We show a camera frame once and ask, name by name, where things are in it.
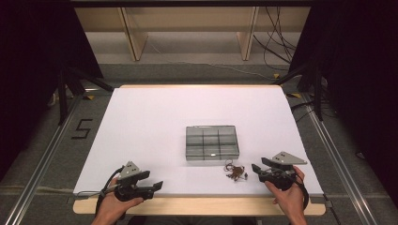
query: hand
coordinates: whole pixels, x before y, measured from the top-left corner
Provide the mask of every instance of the hand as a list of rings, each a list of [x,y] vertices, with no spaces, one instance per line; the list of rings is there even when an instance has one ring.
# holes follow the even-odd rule
[[[293,166],[297,175],[304,180],[304,173],[296,166]],[[302,184],[303,180],[297,177],[297,181]],[[294,183],[292,187],[286,191],[277,189],[269,181],[265,182],[267,188],[274,194],[274,204],[278,204],[282,211],[287,215],[292,225],[307,224],[304,217],[303,194],[299,186]]]
[[[116,178],[111,181],[110,186],[116,184]],[[106,194],[99,207],[97,216],[94,218],[92,225],[111,225],[115,224],[117,220],[130,208],[138,205],[144,201],[143,198],[135,198],[127,202],[121,202],[114,192]]]

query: finger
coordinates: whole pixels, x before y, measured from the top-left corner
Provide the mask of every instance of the finger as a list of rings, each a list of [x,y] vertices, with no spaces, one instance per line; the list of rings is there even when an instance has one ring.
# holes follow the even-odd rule
[[[297,167],[297,166],[293,166],[293,168],[295,169],[295,171],[296,171],[296,174],[302,179],[302,181],[300,180],[300,182],[303,182],[304,181],[304,172],[302,172],[302,170],[301,169],[299,169],[299,167]]]
[[[117,177],[114,177],[114,179],[111,180],[111,183],[109,183],[109,186],[115,185],[117,182]]]
[[[279,191],[274,184],[270,183],[269,181],[265,182],[266,187],[269,189],[269,191],[271,191],[273,194],[275,194],[277,191]]]
[[[139,205],[140,203],[143,203],[143,202],[144,202],[144,199],[139,197],[139,198],[134,198],[126,203],[129,205],[129,208],[131,208],[131,207]]]

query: wrist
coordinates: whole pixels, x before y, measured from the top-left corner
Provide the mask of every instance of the wrist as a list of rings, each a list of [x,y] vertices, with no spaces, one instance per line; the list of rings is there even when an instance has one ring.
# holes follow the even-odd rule
[[[110,219],[101,215],[97,215],[94,218],[93,222],[91,223],[91,225],[111,225],[111,224],[113,224],[113,222]]]
[[[289,220],[291,225],[307,225],[307,220],[305,219],[304,215],[290,217]]]

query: white table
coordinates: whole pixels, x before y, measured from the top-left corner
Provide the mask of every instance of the white table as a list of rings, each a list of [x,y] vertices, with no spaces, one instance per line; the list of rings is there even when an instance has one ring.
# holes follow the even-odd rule
[[[234,125],[240,150],[237,166],[249,179],[226,177],[224,161],[185,159],[188,126]],[[115,89],[74,193],[100,190],[108,177],[132,160],[149,178],[139,187],[163,181],[161,190],[128,213],[140,215],[280,215],[271,193],[251,165],[281,151],[308,161],[310,195],[323,194],[282,88],[276,85],[127,85]],[[76,213],[94,213],[96,199],[77,201]],[[231,205],[241,205],[238,209]],[[323,204],[307,215],[325,213]]]

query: clear compartment box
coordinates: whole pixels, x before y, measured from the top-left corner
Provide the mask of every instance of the clear compartment box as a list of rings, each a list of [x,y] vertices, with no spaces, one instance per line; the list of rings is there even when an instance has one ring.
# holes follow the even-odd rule
[[[187,160],[227,160],[239,158],[235,126],[187,127]]]

